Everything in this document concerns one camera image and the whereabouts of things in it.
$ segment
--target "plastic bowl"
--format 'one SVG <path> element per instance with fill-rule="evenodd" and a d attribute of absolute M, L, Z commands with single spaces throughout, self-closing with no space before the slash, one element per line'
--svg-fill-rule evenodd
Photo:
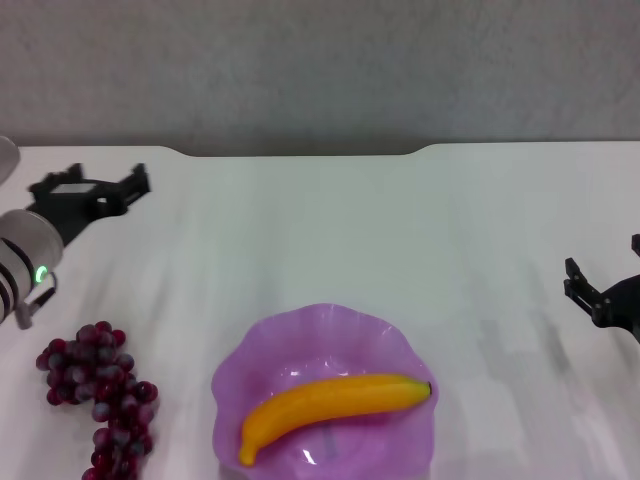
<path fill-rule="evenodd" d="M 399 373 L 431 382 L 423 404 L 399 413 L 311 425 L 238 462 L 242 422 L 270 396 L 337 375 Z M 400 331 L 376 317 L 320 304 L 256 323 L 213 375 L 218 413 L 213 449 L 250 480 L 389 480 L 428 469 L 434 447 L 438 386 Z"/>

